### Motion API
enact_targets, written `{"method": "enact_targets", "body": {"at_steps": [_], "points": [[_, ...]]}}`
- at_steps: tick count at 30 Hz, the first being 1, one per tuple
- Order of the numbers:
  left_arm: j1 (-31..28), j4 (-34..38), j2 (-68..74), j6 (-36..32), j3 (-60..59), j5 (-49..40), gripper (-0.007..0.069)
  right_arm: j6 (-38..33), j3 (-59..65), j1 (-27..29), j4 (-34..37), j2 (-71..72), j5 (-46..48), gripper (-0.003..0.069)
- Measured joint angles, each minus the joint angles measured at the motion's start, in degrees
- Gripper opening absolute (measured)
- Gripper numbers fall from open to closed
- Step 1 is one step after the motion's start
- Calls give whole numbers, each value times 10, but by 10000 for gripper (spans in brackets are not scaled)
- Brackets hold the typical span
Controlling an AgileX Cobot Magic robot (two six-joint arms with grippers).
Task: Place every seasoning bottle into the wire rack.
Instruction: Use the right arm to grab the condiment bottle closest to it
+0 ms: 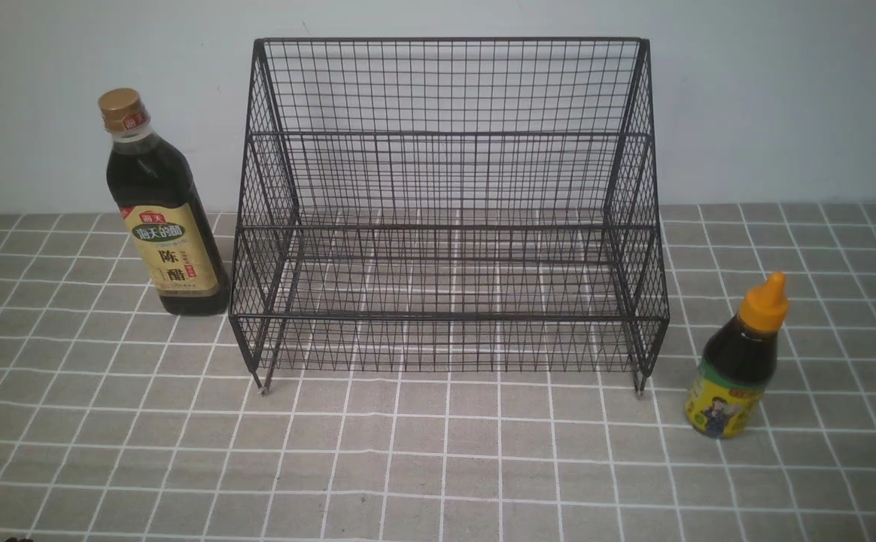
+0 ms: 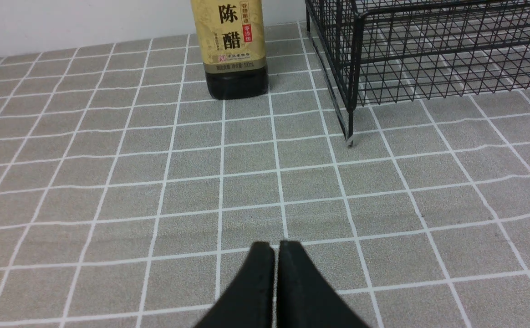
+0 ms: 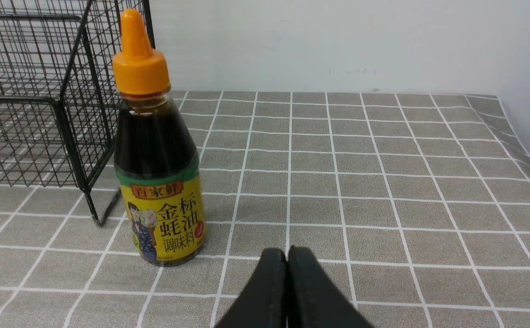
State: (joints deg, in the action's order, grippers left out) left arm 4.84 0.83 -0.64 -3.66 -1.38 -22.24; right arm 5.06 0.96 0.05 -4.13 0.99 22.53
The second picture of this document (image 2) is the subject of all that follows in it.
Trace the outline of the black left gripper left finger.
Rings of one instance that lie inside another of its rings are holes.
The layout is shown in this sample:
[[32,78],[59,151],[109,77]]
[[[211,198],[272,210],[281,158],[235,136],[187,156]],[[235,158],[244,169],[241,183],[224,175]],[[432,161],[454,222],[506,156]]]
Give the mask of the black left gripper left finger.
[[255,241],[232,282],[197,328],[271,328],[273,321],[274,251]]

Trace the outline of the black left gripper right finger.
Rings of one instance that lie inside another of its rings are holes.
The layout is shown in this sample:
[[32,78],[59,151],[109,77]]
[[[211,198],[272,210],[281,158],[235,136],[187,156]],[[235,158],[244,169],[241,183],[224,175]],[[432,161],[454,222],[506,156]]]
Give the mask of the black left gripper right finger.
[[321,275],[298,241],[281,241],[277,272],[279,328],[367,328]]

